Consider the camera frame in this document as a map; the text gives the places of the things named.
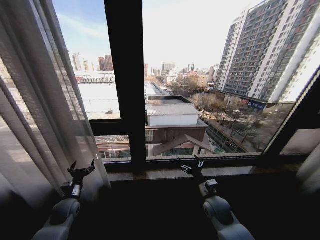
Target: sky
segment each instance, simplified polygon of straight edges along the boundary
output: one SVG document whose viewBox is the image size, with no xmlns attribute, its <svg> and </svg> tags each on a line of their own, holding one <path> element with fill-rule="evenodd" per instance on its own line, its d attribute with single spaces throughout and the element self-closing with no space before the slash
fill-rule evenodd
<svg viewBox="0 0 320 240">
<path fill-rule="evenodd" d="M 219 64 L 229 28 L 249 4 L 261 0 L 144 0 L 144 63 L 179 69 Z M 70 53 L 91 62 L 111 54 L 103 0 L 53 0 Z"/>
</svg>

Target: blue sign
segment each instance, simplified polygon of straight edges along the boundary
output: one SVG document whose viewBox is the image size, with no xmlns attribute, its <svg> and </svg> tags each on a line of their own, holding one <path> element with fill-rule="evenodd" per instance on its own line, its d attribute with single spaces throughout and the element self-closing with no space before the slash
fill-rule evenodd
<svg viewBox="0 0 320 240">
<path fill-rule="evenodd" d="M 263 109 L 265 109 L 267 104 L 249 100 L 248 101 L 248 106 L 256 108 L 256 109 L 262 109 L 263 110 Z"/>
</svg>

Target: black window frame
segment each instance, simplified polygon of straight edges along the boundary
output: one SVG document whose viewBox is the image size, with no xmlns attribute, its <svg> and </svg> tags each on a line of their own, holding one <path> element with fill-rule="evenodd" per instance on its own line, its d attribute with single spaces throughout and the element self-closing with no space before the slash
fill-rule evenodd
<svg viewBox="0 0 320 240">
<path fill-rule="evenodd" d="M 129 135 L 131 162 L 105 162 L 108 171 L 144 171 L 178 168 L 179 160 L 147 160 L 144 98 L 144 44 L 142 0 L 105 0 L 109 41 L 121 119 L 90 120 L 95 136 Z M 301 163 L 309 154 L 280 154 L 297 130 L 320 128 L 320 69 L 261 154 L 227 153 L 207 157 L 206 167 L 271 166 Z"/>
</svg>

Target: curtain fold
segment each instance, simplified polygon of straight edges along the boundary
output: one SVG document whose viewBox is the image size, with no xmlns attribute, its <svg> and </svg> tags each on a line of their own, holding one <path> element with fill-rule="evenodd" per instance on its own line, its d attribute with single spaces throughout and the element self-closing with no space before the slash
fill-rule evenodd
<svg viewBox="0 0 320 240">
<path fill-rule="evenodd" d="M 296 176 L 301 181 L 305 194 L 320 192 L 320 144 L 302 164 Z"/>
<path fill-rule="evenodd" d="M 0 187 L 36 206 L 92 160 L 83 198 L 110 187 L 50 0 L 0 1 L 0 87 Z"/>
</svg>

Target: metal roof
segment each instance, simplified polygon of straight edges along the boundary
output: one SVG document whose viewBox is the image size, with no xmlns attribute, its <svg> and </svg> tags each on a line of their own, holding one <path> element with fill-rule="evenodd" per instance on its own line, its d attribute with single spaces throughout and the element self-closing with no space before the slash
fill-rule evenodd
<svg viewBox="0 0 320 240">
<path fill-rule="evenodd" d="M 148 116 L 199 115 L 191 104 L 147 105 L 146 113 Z"/>
</svg>

